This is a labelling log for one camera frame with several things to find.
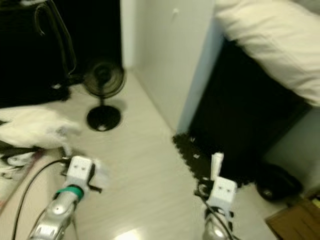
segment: white tiled floor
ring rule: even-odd
[[[108,132],[87,127],[86,114],[98,100],[81,85],[72,88],[67,102],[46,104],[80,122],[83,132],[71,139],[73,146],[108,166],[109,187],[78,206],[80,240],[200,240],[203,206],[172,144],[174,133],[130,73],[124,89],[106,102],[123,114],[121,125]],[[282,207],[265,202],[253,185],[240,189],[233,208],[235,234],[243,240],[276,239],[264,218]]]

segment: metallic robot arm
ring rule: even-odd
[[[91,186],[96,165],[90,158],[74,156],[71,159],[66,181],[53,201],[48,205],[35,223],[28,240],[62,240],[66,228],[74,217],[77,204],[90,190],[102,189]]]

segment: electric fan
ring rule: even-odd
[[[100,99],[100,106],[91,109],[86,117],[88,125],[99,132],[118,126],[121,113],[116,107],[105,105],[105,99],[116,95],[124,87],[123,68],[107,60],[97,60],[89,65],[83,79],[86,90]]]

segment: black cable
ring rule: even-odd
[[[19,217],[20,217],[20,213],[27,195],[27,192],[29,190],[29,188],[31,187],[32,183],[35,181],[35,179],[39,176],[39,174],[45,170],[47,167],[53,165],[53,164],[57,164],[57,163],[63,163],[65,162],[64,159],[60,159],[60,160],[56,160],[56,161],[52,161],[50,163],[48,163],[47,165],[43,166],[29,181],[28,185],[26,186],[26,188],[24,189],[22,196],[21,196],[21,200],[15,215],[15,220],[14,220],[14,225],[13,225],[13,231],[12,231],[12,238],[11,240],[15,240],[16,239],[16,235],[17,235],[17,228],[18,228],[18,222],[19,222]]]
[[[228,238],[230,240],[241,240],[240,238],[234,236],[232,232],[229,230],[229,228],[225,225],[225,223],[221,220],[221,218],[218,216],[218,214],[212,209],[211,206],[207,203],[207,201],[201,197],[202,202],[206,205],[206,207],[209,209],[209,211],[214,215],[214,217],[219,221],[219,223],[222,225],[223,229],[226,231]]]

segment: fan base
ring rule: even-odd
[[[86,121],[92,129],[105,132],[119,125],[121,113],[113,106],[98,106],[90,110]]]

